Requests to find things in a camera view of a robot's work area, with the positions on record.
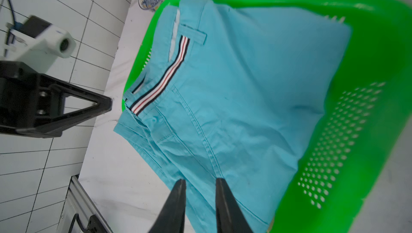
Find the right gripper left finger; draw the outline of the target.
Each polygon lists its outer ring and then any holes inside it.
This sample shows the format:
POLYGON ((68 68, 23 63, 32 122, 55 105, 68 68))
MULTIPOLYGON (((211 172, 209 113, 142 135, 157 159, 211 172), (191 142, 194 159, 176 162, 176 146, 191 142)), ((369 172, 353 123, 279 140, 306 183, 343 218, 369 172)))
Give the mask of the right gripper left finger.
POLYGON ((185 229, 186 181, 176 181, 149 233, 183 233, 185 229))

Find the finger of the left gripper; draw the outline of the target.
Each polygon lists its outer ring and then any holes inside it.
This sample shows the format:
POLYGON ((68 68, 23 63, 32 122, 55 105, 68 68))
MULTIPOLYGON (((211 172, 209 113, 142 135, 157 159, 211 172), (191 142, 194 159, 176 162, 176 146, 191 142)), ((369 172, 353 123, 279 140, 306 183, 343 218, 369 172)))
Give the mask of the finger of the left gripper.
POLYGON ((63 131, 111 109, 109 97, 37 73, 23 62, 1 62, 2 134, 60 137, 63 131), (68 97, 89 101, 92 106, 64 113, 68 97))

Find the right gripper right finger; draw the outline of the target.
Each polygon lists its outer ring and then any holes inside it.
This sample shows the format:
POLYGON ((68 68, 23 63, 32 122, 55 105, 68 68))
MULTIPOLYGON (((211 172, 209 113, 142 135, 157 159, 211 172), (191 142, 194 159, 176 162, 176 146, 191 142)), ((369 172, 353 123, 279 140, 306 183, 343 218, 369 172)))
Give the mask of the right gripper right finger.
POLYGON ((252 233, 227 182, 216 179, 216 221, 218 233, 252 233))

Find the teal pants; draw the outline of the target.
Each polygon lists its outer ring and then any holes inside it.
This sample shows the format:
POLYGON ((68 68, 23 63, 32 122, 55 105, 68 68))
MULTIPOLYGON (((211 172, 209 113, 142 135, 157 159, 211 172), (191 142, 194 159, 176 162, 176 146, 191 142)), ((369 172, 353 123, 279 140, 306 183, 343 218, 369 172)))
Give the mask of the teal pants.
POLYGON ((349 25, 300 8, 180 0, 124 93, 115 132, 172 188, 197 233, 216 231, 216 179, 255 233, 269 228, 344 57, 349 25))

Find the green plastic basket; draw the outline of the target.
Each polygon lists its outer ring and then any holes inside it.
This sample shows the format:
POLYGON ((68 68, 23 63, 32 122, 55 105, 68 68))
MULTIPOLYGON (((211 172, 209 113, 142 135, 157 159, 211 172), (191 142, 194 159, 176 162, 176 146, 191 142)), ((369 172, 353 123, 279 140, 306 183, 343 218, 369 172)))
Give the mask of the green plastic basket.
MULTIPOLYGON (((412 113, 412 10, 399 0, 212 0, 232 8, 300 8, 349 25, 325 112, 266 231, 346 233, 412 113)), ((123 94, 151 58, 154 14, 123 94)))

